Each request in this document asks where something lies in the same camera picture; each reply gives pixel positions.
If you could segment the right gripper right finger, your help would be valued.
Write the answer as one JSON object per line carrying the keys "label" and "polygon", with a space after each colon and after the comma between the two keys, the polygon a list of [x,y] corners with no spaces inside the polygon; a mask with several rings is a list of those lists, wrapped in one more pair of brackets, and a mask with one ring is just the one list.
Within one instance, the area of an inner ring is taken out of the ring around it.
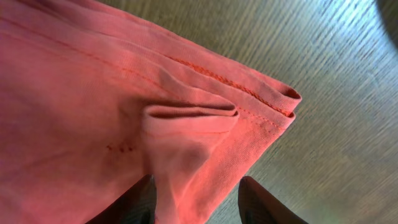
{"label": "right gripper right finger", "polygon": [[242,224],[308,224],[250,176],[239,182],[238,207]]}

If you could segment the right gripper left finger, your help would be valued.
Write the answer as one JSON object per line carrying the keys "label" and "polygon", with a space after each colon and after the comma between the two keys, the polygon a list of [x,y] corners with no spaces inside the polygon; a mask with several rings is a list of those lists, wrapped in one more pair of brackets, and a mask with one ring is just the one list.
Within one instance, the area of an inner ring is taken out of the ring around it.
{"label": "right gripper left finger", "polygon": [[156,203],[154,177],[145,175],[86,224],[154,224]]}

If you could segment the orange red printed t-shirt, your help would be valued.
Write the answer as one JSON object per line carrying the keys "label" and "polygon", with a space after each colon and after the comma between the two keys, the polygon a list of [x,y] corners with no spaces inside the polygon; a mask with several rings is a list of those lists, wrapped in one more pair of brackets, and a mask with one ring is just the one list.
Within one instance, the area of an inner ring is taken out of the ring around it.
{"label": "orange red printed t-shirt", "polygon": [[153,174],[157,223],[205,223],[300,101],[100,2],[2,1],[1,222],[85,223]]}

